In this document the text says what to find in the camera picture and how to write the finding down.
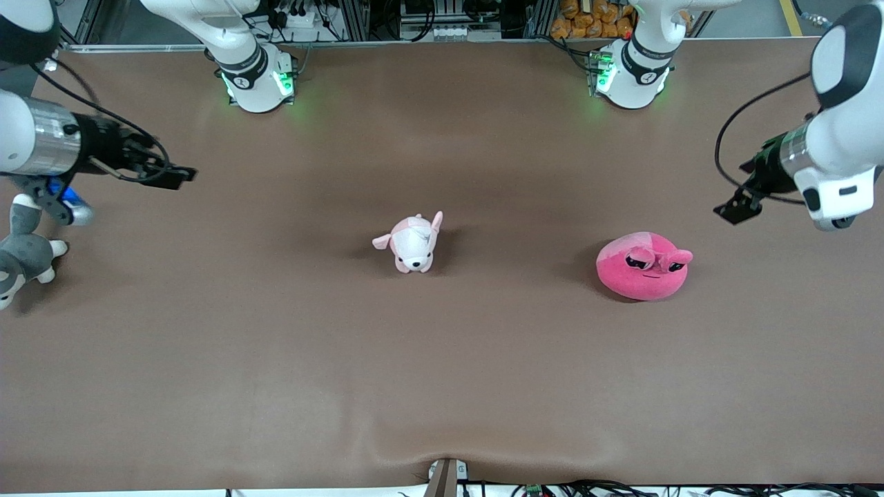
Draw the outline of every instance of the yellow tape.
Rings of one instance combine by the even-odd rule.
[[[795,8],[792,7],[792,3],[789,0],[780,0],[780,7],[782,8],[782,15],[786,18],[786,26],[789,26],[789,34],[792,36],[804,36],[804,33],[801,32],[801,26],[798,24],[798,16],[795,13]]]

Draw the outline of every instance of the table surface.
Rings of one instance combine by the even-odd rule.
[[[0,491],[405,485],[442,456],[513,482],[880,481],[884,210],[844,233],[712,213],[720,125],[812,45],[686,43],[641,111],[545,44],[317,50],[265,115],[200,53],[67,54],[200,175],[79,177],[95,223],[44,224],[71,251],[0,321]],[[747,111],[728,167],[814,104]],[[371,247],[436,210],[431,273]],[[664,302],[594,276],[643,230],[696,255]]]

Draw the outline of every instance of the plush toy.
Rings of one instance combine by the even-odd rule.
[[[674,294],[688,277],[694,256],[656,233],[632,233],[598,253],[598,278],[630,299],[655,301]]]
[[[437,212],[433,222],[420,214],[402,219],[392,231],[377,237],[371,244],[384,250],[387,245],[396,256],[396,269],[400,272],[427,272],[433,265],[433,249],[442,226],[442,212]]]
[[[49,241],[34,234],[40,224],[40,207],[21,194],[12,200],[9,213],[10,235],[0,241],[0,310],[9,307],[28,281],[49,283],[55,278],[52,259],[67,252],[61,240]]]

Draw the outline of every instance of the pile of potatoes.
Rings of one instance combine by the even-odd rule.
[[[629,38],[638,16],[632,5],[592,0],[592,12],[582,11],[579,0],[560,0],[561,16],[552,22],[550,36],[561,38]]]

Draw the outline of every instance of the gray plush toy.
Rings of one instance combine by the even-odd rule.
[[[9,307],[12,297],[28,281],[49,283],[55,279],[52,259],[67,252],[67,243],[34,234],[40,214],[40,207],[31,197],[21,194],[12,200],[11,233],[0,241],[0,310]]]

